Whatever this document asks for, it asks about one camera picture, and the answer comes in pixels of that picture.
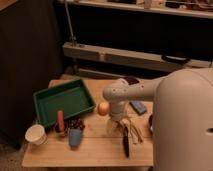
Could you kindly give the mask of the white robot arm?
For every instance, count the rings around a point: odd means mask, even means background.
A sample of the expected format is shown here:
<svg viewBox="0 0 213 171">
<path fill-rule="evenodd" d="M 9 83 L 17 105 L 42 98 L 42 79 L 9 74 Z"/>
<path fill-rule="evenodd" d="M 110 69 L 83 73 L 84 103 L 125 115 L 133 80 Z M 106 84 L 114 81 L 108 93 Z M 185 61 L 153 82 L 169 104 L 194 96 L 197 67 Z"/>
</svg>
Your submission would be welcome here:
<svg viewBox="0 0 213 171">
<path fill-rule="evenodd" d="M 182 69 L 143 84 L 121 78 L 103 97 L 116 121 L 129 100 L 153 103 L 154 171 L 213 171 L 213 68 Z"/>
</svg>

